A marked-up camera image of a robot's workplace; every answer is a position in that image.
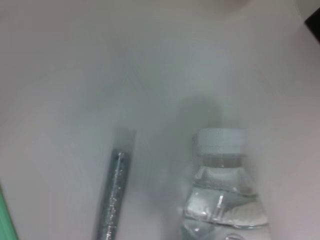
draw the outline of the white wall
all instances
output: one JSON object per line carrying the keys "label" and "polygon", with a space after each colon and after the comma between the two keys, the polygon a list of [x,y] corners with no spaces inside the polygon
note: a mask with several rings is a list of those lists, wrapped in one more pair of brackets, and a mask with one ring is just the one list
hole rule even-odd
{"label": "white wall", "polygon": [[119,239],[177,239],[188,140],[208,126],[248,128],[274,239],[318,239],[319,44],[291,0],[225,3],[0,4],[0,178],[21,239],[91,239],[117,126],[137,132]]}

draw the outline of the white bottle cap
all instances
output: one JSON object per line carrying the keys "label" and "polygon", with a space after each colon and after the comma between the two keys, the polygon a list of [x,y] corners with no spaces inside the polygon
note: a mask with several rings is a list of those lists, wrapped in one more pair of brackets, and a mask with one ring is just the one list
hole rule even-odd
{"label": "white bottle cap", "polygon": [[244,155],[245,131],[237,128],[205,128],[198,134],[199,154]]}

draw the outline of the bottle neck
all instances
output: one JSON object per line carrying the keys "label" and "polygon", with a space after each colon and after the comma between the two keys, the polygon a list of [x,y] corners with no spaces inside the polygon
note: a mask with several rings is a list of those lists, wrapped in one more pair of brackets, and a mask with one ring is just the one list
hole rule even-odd
{"label": "bottle neck", "polygon": [[234,169],[242,166],[244,156],[239,154],[204,154],[200,158],[204,167]]}

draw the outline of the plastic water bottle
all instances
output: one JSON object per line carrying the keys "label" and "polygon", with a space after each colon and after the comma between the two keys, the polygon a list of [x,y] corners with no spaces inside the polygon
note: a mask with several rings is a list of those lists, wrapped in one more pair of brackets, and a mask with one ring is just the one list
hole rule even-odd
{"label": "plastic water bottle", "polygon": [[197,172],[184,207],[183,240],[271,240],[268,218],[242,167],[244,131],[206,128],[197,136]]}

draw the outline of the water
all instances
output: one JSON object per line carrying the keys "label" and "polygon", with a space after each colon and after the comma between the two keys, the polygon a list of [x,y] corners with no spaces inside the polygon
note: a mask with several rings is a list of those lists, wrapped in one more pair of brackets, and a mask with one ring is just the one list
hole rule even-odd
{"label": "water", "polygon": [[270,240],[268,218],[242,167],[201,166],[184,207],[183,240]]}

